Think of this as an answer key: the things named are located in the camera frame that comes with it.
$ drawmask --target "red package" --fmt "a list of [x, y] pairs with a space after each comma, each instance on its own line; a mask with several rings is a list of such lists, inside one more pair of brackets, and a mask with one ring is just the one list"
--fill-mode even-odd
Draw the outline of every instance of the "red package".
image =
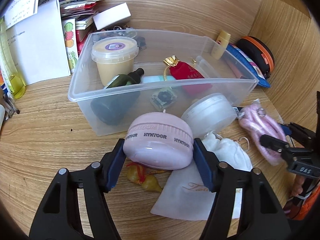
[[84, 43], [87, 40], [90, 33], [93, 33], [93, 29], [89, 30], [89, 32], [85, 35], [81, 42], [77, 42], [78, 56], [80, 56]]
[[[177, 80], [204, 78], [199, 71], [191, 67], [189, 64], [178, 60], [175, 55], [166, 58], [164, 63], [169, 66], [171, 75]], [[208, 90], [212, 86], [211, 84], [197, 84], [182, 87], [189, 95], [193, 96]]]

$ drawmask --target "stack of papers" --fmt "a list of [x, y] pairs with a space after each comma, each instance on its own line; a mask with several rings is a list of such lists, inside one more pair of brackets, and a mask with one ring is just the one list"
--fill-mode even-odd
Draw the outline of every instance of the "stack of papers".
[[59, 0], [14, 0], [4, 20], [13, 62], [26, 85], [70, 75]]
[[77, 13], [92, 11], [93, 7], [101, 0], [59, 0], [62, 20], [71, 15], [77, 16]]
[[92, 23], [93, 23], [93, 16], [92, 15], [84, 15], [80, 16], [79, 18], [76, 19], [76, 30], [85, 30], [88, 28]]

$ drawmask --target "dark green bottle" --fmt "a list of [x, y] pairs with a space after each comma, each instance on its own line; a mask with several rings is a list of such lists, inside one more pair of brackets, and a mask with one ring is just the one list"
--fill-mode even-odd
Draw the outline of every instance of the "dark green bottle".
[[110, 85], [107, 86], [107, 88], [140, 84], [143, 74], [144, 70], [142, 68], [138, 68], [137, 70], [130, 72], [128, 75], [120, 74]]

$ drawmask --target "gold lettering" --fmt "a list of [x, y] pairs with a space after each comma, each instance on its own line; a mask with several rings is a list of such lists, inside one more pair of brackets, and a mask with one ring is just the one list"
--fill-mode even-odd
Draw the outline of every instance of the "gold lettering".
[[183, 188], [187, 190], [193, 190], [193, 191], [209, 191], [207, 187], [204, 185], [196, 184], [193, 182], [188, 183], [189, 188], [182, 186]]

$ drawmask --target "black clamp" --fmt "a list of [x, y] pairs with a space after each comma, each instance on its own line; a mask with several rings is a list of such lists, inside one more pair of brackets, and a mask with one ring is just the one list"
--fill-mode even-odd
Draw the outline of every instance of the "black clamp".
[[[45, 193], [33, 220], [31, 240], [121, 240], [104, 197], [116, 185], [124, 164], [120, 139], [114, 150], [81, 171], [58, 171]], [[201, 240], [227, 239], [236, 189], [243, 198], [237, 240], [282, 240], [290, 233], [289, 223], [268, 181], [258, 168], [251, 172], [219, 162], [199, 138], [194, 140], [194, 160], [211, 192], [217, 192]], [[94, 238], [84, 234], [77, 189], [84, 189], [88, 218]]]
[[269, 135], [262, 135], [260, 143], [263, 147], [279, 152], [286, 161], [289, 172], [310, 179], [320, 177], [320, 156], [313, 150], [290, 147], [288, 143]]

